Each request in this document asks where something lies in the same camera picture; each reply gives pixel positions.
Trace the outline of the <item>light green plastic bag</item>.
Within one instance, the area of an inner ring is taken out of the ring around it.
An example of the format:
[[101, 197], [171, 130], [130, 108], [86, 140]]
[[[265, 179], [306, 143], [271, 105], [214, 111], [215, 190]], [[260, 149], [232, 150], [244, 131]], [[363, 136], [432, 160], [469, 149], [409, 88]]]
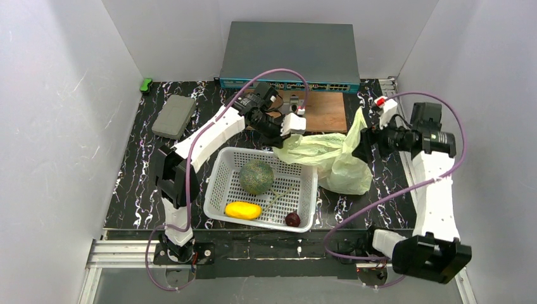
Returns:
[[372, 172], [366, 161], [352, 155], [367, 128], [363, 108], [356, 111], [346, 135], [340, 133], [298, 135], [287, 138], [282, 148], [274, 148], [276, 157], [287, 164], [312, 166], [317, 169], [318, 185], [328, 191], [363, 195], [369, 191]]

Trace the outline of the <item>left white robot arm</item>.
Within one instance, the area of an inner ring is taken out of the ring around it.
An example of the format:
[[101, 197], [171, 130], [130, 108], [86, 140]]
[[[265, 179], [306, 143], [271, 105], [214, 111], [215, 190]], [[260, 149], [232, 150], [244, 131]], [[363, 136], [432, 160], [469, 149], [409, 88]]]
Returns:
[[261, 134], [264, 145], [282, 147], [284, 117], [270, 116], [277, 96], [277, 90], [266, 83], [258, 84], [253, 92], [237, 93], [187, 139], [159, 148], [153, 179], [165, 208], [165, 228], [158, 236], [156, 258], [168, 257], [178, 264], [191, 261], [191, 202], [199, 194], [196, 174], [218, 148], [247, 127]]

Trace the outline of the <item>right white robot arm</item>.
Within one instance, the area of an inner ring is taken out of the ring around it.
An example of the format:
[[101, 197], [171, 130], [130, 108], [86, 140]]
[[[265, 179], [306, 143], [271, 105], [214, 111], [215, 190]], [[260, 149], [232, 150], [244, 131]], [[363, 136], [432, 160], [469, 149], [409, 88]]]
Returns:
[[364, 252], [392, 261], [405, 276], [446, 284], [471, 260], [472, 249], [460, 241], [453, 213], [452, 178], [441, 174], [455, 163], [455, 136], [441, 130], [442, 106], [415, 103], [410, 122], [397, 125], [397, 102], [379, 98], [374, 111], [379, 122], [361, 132], [352, 155], [370, 160], [372, 147], [381, 157], [409, 152], [415, 177], [433, 183], [416, 190], [416, 224], [410, 237], [373, 226], [367, 231]]

